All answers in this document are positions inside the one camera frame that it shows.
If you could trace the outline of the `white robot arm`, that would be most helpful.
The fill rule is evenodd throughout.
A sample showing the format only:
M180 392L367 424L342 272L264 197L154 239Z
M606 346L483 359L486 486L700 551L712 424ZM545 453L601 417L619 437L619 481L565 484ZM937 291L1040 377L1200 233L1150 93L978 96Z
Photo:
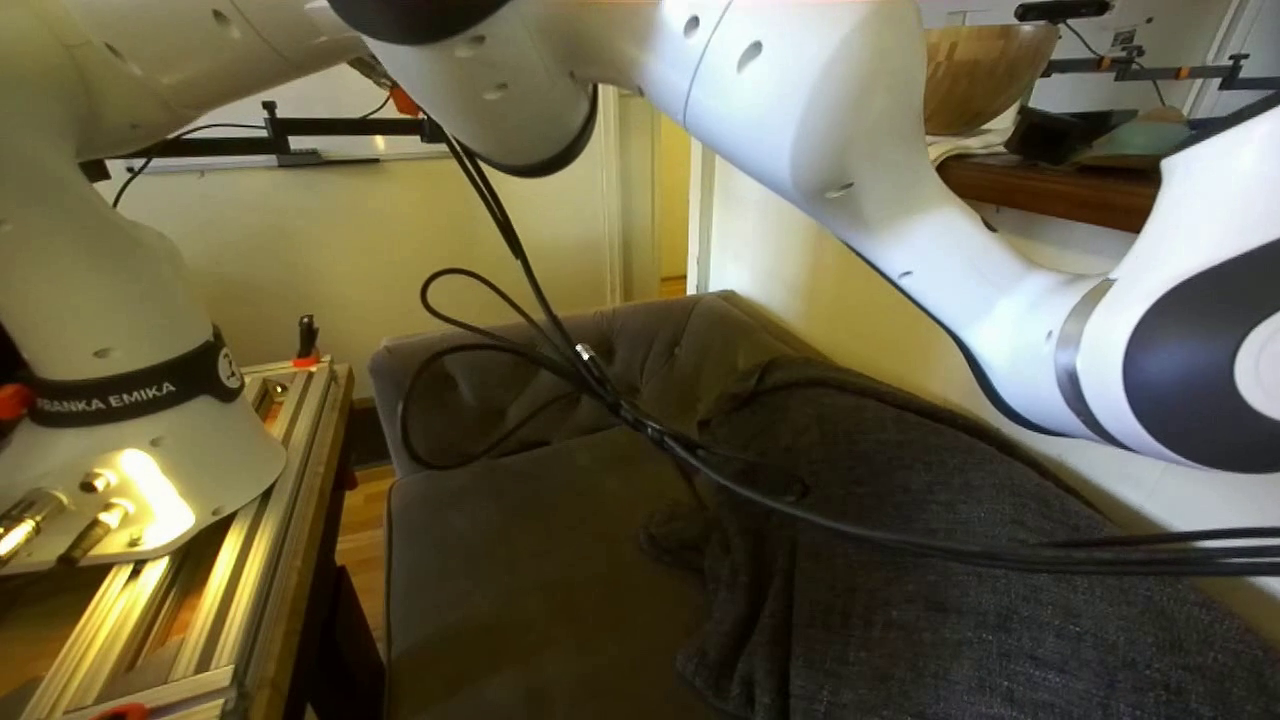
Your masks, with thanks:
M352 56L511 174L573 164L601 88L632 88L927 311L1003 417L1215 471L1280 461L1268 114L1171 151L1130 251L1082 281L939 185L917 0L0 0L4 324L37 386L7 492L148 484L177 548L279 476L177 245L82 171Z

